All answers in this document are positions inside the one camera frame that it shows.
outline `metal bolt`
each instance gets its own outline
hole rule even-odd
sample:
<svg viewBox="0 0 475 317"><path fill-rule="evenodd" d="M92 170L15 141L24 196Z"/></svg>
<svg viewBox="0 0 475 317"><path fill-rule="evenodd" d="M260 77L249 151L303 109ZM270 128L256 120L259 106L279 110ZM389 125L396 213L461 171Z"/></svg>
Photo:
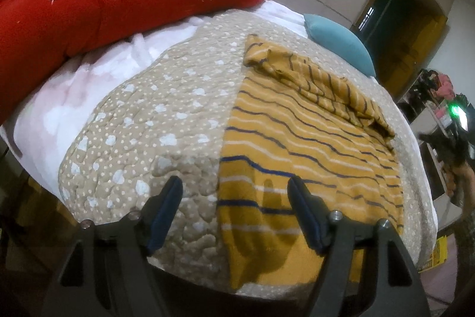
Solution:
<svg viewBox="0 0 475 317"><path fill-rule="evenodd" d="M94 222L91 220L91 219L84 219L82 222L81 222L81 228L83 230L91 227L92 225L94 224Z"/></svg>
<svg viewBox="0 0 475 317"><path fill-rule="evenodd" d="M140 211L139 210L134 210L134 211L131 211L127 214L127 217L130 219L130 220L139 220L140 218Z"/></svg>
<svg viewBox="0 0 475 317"><path fill-rule="evenodd" d="M391 222L388 219L380 219L378 221L378 226L381 228L391 228Z"/></svg>
<svg viewBox="0 0 475 317"><path fill-rule="evenodd" d="M330 211L330 213L328 214L328 219L331 222L339 222L343 219L343 214L341 213L341 211L333 210Z"/></svg>

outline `teal pillow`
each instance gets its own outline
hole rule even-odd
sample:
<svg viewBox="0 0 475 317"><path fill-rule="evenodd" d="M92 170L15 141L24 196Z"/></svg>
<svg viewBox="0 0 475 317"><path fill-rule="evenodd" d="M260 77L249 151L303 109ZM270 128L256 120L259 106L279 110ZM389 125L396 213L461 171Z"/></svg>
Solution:
<svg viewBox="0 0 475 317"><path fill-rule="evenodd" d="M366 76L376 77L370 54L355 34L319 15L304 14L303 17L312 41L339 55Z"/></svg>

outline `polka dot quilt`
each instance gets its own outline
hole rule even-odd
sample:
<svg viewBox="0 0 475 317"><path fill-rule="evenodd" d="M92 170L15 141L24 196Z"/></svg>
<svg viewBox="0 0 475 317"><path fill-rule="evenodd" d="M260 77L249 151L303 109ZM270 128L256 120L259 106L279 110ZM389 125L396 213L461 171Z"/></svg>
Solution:
<svg viewBox="0 0 475 317"><path fill-rule="evenodd" d="M165 246L151 262L188 281L231 291L227 253L216 217L219 156L230 111L244 79L248 34L310 56L326 70L358 85L383 109L395 129L401 160L405 228L414 261L425 262L435 240L423 171L390 96L332 52L290 30L244 11L228 11L167 50L149 68L113 90L91 114L61 163L58 182L76 220L96 224L141 209L168 178L179 176L184 196ZM303 298L311 284L246 284L257 297Z"/></svg>

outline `yellow towel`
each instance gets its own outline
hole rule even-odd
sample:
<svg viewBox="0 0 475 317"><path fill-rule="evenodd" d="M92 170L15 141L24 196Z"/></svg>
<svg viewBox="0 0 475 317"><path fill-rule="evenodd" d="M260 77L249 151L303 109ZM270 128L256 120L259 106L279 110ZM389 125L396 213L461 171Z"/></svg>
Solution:
<svg viewBox="0 0 475 317"><path fill-rule="evenodd" d="M403 197L393 130L354 85L304 57L248 36L246 74L221 151L218 216L233 288L316 279L322 257L310 250L287 199L300 176L330 210L402 232ZM353 257L358 280L362 254Z"/></svg>

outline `white wall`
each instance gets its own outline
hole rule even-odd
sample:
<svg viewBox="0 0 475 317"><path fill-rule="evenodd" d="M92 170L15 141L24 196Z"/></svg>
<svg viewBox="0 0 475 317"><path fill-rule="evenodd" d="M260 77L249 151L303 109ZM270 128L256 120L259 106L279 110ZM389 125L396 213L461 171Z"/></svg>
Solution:
<svg viewBox="0 0 475 317"><path fill-rule="evenodd" d="M447 25L447 36L427 67L447 74L455 93L475 104L475 7L455 0Z"/></svg>

